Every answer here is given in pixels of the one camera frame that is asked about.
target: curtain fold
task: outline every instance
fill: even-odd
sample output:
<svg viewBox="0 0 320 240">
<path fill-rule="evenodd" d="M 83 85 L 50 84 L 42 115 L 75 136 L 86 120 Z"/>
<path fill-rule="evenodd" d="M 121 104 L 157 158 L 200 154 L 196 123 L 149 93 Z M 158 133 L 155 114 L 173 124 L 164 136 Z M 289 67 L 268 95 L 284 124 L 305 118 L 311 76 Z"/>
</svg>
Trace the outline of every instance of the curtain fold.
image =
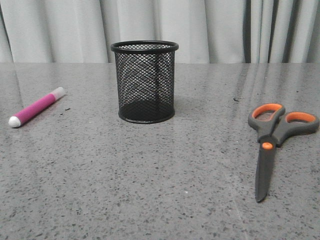
<svg viewBox="0 0 320 240">
<path fill-rule="evenodd" d="M 0 0 L 0 62 L 114 62 L 166 40 L 177 63 L 320 62 L 319 0 Z"/>
</svg>

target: scissor handle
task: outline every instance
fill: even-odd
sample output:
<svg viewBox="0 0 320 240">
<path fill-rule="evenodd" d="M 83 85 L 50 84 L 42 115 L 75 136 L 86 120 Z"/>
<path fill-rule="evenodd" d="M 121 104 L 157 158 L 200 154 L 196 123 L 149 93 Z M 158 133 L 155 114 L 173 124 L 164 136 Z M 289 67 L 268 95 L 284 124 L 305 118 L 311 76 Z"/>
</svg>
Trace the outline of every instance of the scissor handle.
<svg viewBox="0 0 320 240">
<path fill-rule="evenodd" d="M 317 116 L 307 112 L 292 111 L 281 117 L 272 136 L 276 139 L 276 145 L 280 147 L 291 136 L 314 133 L 319 125 Z"/>
<path fill-rule="evenodd" d="M 258 116 L 272 111 L 268 119 L 259 120 Z M 284 106 L 278 103 L 267 103 L 255 108 L 248 117 L 248 124 L 258 132 L 258 142 L 261 138 L 271 136 L 279 117 L 286 112 Z"/>
</svg>

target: mesh cup rim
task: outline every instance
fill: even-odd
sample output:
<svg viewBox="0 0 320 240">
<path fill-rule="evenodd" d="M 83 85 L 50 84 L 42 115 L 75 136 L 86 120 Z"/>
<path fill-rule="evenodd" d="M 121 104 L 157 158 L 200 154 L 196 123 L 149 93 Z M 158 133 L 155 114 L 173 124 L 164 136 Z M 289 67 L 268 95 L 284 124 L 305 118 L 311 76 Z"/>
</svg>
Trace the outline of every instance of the mesh cup rim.
<svg viewBox="0 0 320 240">
<path fill-rule="evenodd" d="M 163 47 L 157 49 L 123 49 L 120 47 L 129 45 L 166 45 L 170 47 Z M 161 40 L 136 40 L 136 41 L 120 41 L 111 44 L 111 50 L 120 54 L 164 54 L 174 52 L 179 48 L 179 45 L 173 41 Z"/>
</svg>

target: scissor blade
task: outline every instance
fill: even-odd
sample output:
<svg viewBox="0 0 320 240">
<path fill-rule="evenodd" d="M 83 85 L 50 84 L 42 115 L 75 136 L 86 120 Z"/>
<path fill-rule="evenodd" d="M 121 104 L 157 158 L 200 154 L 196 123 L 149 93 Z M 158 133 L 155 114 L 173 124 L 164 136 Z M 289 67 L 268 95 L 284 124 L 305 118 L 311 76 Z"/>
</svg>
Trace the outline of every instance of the scissor blade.
<svg viewBox="0 0 320 240">
<path fill-rule="evenodd" d="M 270 180 L 274 168 L 276 155 L 276 142 L 271 137 L 266 137 L 260 141 L 259 157 L 255 173 L 255 200 L 262 202 L 268 193 Z"/>
</svg>

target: scissors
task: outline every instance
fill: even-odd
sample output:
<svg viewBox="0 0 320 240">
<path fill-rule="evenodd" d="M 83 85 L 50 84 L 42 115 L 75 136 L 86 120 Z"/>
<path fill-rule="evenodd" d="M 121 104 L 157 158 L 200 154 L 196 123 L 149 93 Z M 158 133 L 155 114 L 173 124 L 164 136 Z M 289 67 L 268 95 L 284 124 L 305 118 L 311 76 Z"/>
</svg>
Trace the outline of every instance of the scissors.
<svg viewBox="0 0 320 240">
<path fill-rule="evenodd" d="M 276 147 L 295 135 L 311 134 L 319 127 L 319 118 L 301 111 L 286 113 L 283 105 L 267 103 L 255 108 L 248 117 L 250 127 L 257 130 L 260 143 L 255 173 L 255 200 L 262 202 L 268 193 L 274 167 Z"/>
</svg>

